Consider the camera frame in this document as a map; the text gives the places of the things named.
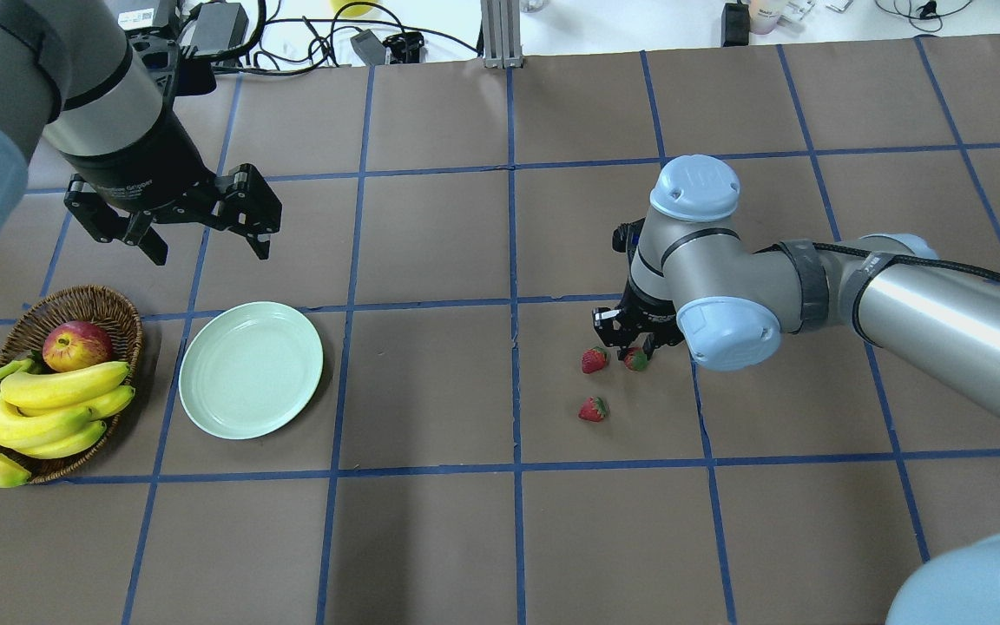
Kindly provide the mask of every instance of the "plate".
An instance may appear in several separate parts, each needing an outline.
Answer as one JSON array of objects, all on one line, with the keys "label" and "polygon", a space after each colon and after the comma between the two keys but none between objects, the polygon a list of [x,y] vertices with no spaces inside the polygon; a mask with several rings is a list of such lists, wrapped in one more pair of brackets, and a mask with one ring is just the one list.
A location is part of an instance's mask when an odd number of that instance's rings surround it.
[{"label": "plate", "polygon": [[322,376],[322,341],[290,306],[253,301],[199,331],[180,367],[180,403],[219,438],[266,435],[311,400]]}]

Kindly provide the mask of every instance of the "power adapter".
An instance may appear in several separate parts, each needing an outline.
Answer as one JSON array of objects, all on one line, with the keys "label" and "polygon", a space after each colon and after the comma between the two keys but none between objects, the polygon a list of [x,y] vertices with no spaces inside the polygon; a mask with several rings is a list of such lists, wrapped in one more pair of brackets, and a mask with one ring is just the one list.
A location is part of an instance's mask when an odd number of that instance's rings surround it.
[{"label": "power adapter", "polygon": [[[241,3],[206,3],[195,8],[199,9],[199,15],[195,18],[195,31],[191,33],[189,44],[196,55],[213,55],[237,48],[245,41],[249,17]],[[237,62],[237,59],[230,59],[220,64],[233,66]]]},{"label": "power adapter", "polygon": [[747,46],[750,40],[751,16],[746,4],[723,5],[723,23],[720,27],[720,47]]}]

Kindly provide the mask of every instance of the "white table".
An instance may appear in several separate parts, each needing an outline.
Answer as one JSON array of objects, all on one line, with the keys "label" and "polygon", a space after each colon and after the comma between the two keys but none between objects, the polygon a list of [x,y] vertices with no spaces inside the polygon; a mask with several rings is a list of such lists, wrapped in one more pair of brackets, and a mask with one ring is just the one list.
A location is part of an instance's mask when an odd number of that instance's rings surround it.
[{"label": "white table", "polygon": [[[275,1],[266,0],[269,12]],[[282,16],[329,17],[328,0],[282,0]],[[880,0],[886,7],[892,0]],[[898,0],[905,10],[909,0]],[[941,12],[961,7],[965,0],[941,0]],[[257,3],[241,0],[254,20]],[[397,13],[405,24],[430,28],[457,36],[469,44],[477,42],[480,28],[480,0],[381,0]],[[913,0],[914,11],[924,0]],[[825,8],[818,0],[797,28],[781,24],[770,35],[751,36],[751,44],[818,43],[819,41],[858,41],[905,39],[919,35],[908,21],[878,10],[873,0],[853,0],[844,13]],[[523,53],[533,55],[588,55],[598,52],[624,52],[672,48],[713,48],[720,44],[720,0],[547,0],[543,10],[523,13],[521,36]],[[370,19],[388,19],[373,10]],[[936,27],[936,21],[920,23]],[[326,33],[328,24],[318,24]],[[374,27],[378,36],[391,35],[390,27]],[[1000,33],[1000,0],[975,0],[955,16],[944,18],[940,36]],[[350,32],[336,38],[339,63],[360,64],[349,44]],[[273,51],[289,50],[303,56],[310,36],[302,24],[281,24],[266,33],[266,46]],[[472,52],[455,43],[427,36],[425,61],[449,61],[473,58]]]}]

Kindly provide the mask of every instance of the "strawberry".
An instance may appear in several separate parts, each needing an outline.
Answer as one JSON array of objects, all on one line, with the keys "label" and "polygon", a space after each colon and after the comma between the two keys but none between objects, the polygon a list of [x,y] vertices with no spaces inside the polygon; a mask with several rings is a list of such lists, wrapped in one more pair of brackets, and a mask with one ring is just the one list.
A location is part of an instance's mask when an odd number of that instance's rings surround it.
[{"label": "strawberry", "polygon": [[623,365],[631,369],[632,372],[641,372],[649,364],[650,359],[647,359],[647,353],[638,347],[628,349],[626,355],[623,356]]},{"label": "strawberry", "polygon": [[600,369],[607,367],[607,365],[608,353],[600,347],[586,349],[586,351],[584,351],[581,355],[582,373],[599,372]]},{"label": "strawberry", "polygon": [[590,397],[581,404],[581,409],[576,414],[587,422],[602,422],[608,418],[608,405],[600,397]]}]

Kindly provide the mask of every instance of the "banana bunch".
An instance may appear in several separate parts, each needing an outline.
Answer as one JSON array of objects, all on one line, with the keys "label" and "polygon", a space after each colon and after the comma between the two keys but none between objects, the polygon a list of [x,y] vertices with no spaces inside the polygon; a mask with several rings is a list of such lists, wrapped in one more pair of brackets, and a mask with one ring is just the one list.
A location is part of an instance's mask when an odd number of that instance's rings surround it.
[{"label": "banana bunch", "polygon": [[[122,384],[130,365],[116,360],[79,371],[36,375],[32,360],[0,368],[0,445],[32,458],[85,451],[107,430],[103,419],[122,412],[134,387]],[[0,487],[20,486],[30,471],[0,452]]]}]

